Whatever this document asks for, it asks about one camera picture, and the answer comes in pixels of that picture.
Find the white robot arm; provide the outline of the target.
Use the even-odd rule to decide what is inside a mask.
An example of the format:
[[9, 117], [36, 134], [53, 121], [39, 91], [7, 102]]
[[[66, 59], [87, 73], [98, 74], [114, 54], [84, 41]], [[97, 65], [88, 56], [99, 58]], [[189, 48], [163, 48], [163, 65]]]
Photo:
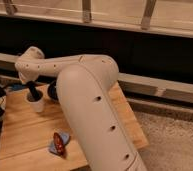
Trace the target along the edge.
[[22, 82], [55, 77], [59, 103], [92, 171], [147, 171], [109, 96], [119, 69], [107, 55], [47, 59], [37, 47], [15, 62]]

